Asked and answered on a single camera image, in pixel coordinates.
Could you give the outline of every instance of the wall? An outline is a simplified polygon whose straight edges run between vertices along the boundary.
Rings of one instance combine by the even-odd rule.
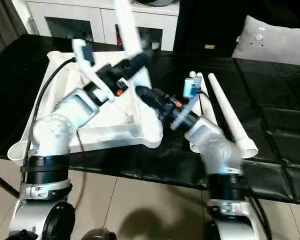
[[[29,34],[36,34],[35,30],[33,29],[31,23],[29,22],[29,17],[31,17],[31,12],[29,10],[29,7],[27,5],[26,0],[11,0],[15,10],[19,14],[21,21],[23,22],[23,25],[27,32]]]

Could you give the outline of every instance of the tiled floor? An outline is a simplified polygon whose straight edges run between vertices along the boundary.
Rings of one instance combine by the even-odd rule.
[[[70,171],[74,185],[69,202],[75,206],[83,173]],[[0,176],[19,188],[19,169],[0,160]],[[118,240],[202,240],[203,225],[209,218],[203,201],[207,193],[121,177],[87,173],[82,200],[76,210],[72,239],[105,226]],[[0,240],[7,237],[16,200],[0,188]],[[300,205],[261,201],[274,240],[300,240]]]

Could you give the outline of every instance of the black tablecloth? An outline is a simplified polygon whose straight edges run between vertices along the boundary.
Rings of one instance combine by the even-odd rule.
[[[24,35],[0,52],[0,158],[26,126],[49,60],[50,51],[71,52],[71,41]],[[95,51],[115,51],[98,44]],[[244,160],[253,190],[263,199],[300,204],[300,66],[200,55],[156,55],[149,72],[153,87],[182,98],[190,71],[215,73],[259,154]],[[206,81],[218,124],[231,134]],[[198,154],[180,131],[166,129],[161,145],[142,145],[70,155],[72,169],[151,182],[205,189],[207,179]]]

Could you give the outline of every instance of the cabinet door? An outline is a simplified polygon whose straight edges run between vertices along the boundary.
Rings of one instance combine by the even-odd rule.
[[[100,8],[41,2],[28,5],[42,36],[105,42]]]
[[[105,43],[120,45],[120,30],[115,11],[101,9],[101,16]],[[177,16],[141,12],[134,12],[133,16],[139,29],[143,47],[147,42],[150,42],[153,49],[161,47],[161,50],[164,51],[173,50],[178,23]]]

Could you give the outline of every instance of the white pvc pipe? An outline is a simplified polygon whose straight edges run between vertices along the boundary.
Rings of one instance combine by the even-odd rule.
[[[201,77],[201,86],[200,86],[201,90],[209,97],[203,74],[201,72],[198,72],[197,74],[194,71],[190,72],[191,78],[193,78],[195,76]],[[198,116],[202,115],[201,106],[202,106],[203,116],[205,118],[207,118],[208,120],[210,120],[211,122],[213,122],[215,125],[218,125],[216,116],[215,116],[215,112],[211,105],[211,102],[204,94],[200,94],[200,99],[198,100],[196,105],[192,108],[192,111],[195,114],[197,114]],[[195,153],[200,153],[200,151],[192,144],[192,142],[190,142],[190,149]]]
[[[114,9],[117,17],[120,36],[125,54],[128,57],[135,56],[143,51],[140,35],[136,28],[130,0],[114,0]],[[152,88],[148,70],[144,67],[132,78],[132,101],[138,108],[139,115],[135,123],[139,125],[143,137],[153,143],[161,142],[163,137],[162,123],[158,120],[157,113],[146,105],[136,94],[136,86]]]
[[[213,88],[216,99],[218,100],[224,118],[234,137],[235,143],[241,151],[242,158],[248,159],[254,157],[258,153],[258,148],[255,142],[248,137],[244,127],[239,121],[235,111],[231,107],[224,91],[222,90],[216,76],[213,73],[210,73],[208,75],[208,78],[210,80],[211,86]]]

